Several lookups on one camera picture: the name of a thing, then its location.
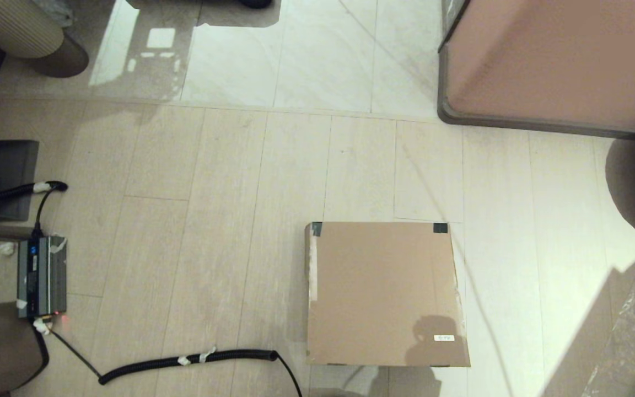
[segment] white label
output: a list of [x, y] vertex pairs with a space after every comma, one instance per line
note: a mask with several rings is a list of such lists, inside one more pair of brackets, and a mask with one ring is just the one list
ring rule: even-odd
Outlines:
[[436, 342], [454, 342], [454, 335], [435, 335], [433, 338]]

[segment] tile floor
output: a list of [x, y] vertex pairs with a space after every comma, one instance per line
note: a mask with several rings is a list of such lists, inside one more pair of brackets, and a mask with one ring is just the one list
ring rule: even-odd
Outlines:
[[[91, 28], [76, 34], [101, 43], [94, 67], [60, 81], [7, 61], [0, 139], [40, 141], [36, 179], [71, 186], [43, 216], [71, 240], [56, 326], [98, 369], [217, 344], [279, 350], [312, 397], [582, 393], [635, 281], [635, 143], [427, 114], [430, 2], [84, 3]], [[206, 23], [187, 22], [194, 10]], [[138, 26], [192, 30], [177, 76], [162, 63], [176, 53], [139, 50]], [[136, 63], [119, 78], [126, 45]], [[449, 222], [472, 367], [306, 365], [302, 230], [321, 219]], [[0, 302], [14, 298], [15, 263], [0, 256]], [[294, 394], [280, 366], [257, 362], [100, 387], [47, 344], [51, 365], [15, 396]]]

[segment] electronic device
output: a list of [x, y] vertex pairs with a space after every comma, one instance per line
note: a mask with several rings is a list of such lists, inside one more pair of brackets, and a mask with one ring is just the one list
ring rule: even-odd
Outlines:
[[67, 242], [65, 237], [48, 236], [18, 243], [19, 318], [66, 311]]

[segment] cardboard box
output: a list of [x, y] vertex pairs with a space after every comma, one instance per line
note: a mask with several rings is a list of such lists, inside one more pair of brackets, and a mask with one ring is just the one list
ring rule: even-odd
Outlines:
[[305, 228], [308, 363], [469, 367], [444, 223]]

